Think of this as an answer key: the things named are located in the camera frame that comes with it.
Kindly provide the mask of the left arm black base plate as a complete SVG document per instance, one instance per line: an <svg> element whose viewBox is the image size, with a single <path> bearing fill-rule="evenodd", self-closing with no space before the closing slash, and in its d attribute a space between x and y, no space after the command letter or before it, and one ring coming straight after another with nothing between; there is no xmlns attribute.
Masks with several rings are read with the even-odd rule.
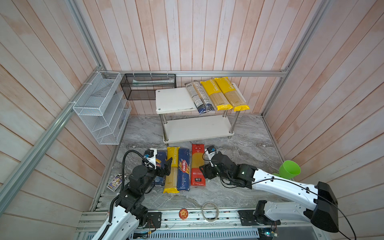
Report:
<svg viewBox="0 0 384 240"><path fill-rule="evenodd" d="M162 223L162 212L149 212L148 208L140 205L136 211L140 228L159 229Z"/></svg>

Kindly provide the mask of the blue Barilla spaghetti box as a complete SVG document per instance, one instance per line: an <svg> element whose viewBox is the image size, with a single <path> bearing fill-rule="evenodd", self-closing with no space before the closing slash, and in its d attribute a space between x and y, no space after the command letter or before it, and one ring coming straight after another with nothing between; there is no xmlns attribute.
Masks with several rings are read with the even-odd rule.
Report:
<svg viewBox="0 0 384 240"><path fill-rule="evenodd" d="M190 177L191 177L190 164L191 164L190 150L187 148L180 148L179 158L178 158L178 182L177 182L178 191L190 190Z"/></svg>

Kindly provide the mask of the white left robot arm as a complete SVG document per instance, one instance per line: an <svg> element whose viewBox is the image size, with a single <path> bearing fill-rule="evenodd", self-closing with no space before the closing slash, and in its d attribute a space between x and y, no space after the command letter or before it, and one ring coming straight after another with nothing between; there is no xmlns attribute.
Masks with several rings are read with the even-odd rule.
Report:
<svg viewBox="0 0 384 240"><path fill-rule="evenodd" d="M133 232L147 222L148 208L142 205L145 194L156 177L171 173L173 158L163 168L151 169L145 165L136 166L129 175L129 183L110 204L109 215L94 235L94 240L126 240Z"/></svg>

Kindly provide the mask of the red spaghetti bag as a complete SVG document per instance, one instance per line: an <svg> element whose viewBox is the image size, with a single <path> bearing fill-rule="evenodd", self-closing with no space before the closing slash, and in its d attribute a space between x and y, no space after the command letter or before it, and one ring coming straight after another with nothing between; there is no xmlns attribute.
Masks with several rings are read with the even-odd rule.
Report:
<svg viewBox="0 0 384 240"><path fill-rule="evenodd" d="M203 154L205 146L202 144L192 144L192 161L191 161L191 186L205 187L206 180L203 176L200 166L205 164Z"/></svg>

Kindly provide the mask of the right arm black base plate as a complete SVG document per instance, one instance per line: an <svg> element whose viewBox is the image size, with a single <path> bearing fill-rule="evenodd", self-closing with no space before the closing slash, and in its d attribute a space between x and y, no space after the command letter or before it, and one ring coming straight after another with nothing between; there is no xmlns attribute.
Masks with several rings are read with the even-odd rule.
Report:
<svg viewBox="0 0 384 240"><path fill-rule="evenodd" d="M239 216L242 226L274 226L280 225L281 221L269 219L264 211L268 202L260 200L255 210L239 210Z"/></svg>

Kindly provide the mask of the clear blue spaghetti bag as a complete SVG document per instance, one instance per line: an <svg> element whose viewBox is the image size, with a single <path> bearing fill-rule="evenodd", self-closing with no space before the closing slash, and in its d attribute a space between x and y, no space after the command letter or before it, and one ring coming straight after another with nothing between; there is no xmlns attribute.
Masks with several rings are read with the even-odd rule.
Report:
<svg viewBox="0 0 384 240"><path fill-rule="evenodd" d="M200 115L215 111L213 103L199 81L185 83L185 87Z"/></svg>

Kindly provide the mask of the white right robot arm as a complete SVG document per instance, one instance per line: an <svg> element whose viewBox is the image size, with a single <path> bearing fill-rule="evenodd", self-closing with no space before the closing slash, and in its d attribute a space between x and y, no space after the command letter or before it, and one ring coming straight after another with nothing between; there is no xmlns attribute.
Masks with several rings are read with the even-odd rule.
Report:
<svg viewBox="0 0 384 240"><path fill-rule="evenodd" d="M289 200L280 204L259 201L254 211L258 224L297 220L329 233L339 232L338 201L327 183L312 185L287 180L251 165L238 165L221 152L212 154L199 169L206 179L219 177L238 188L265 191Z"/></svg>

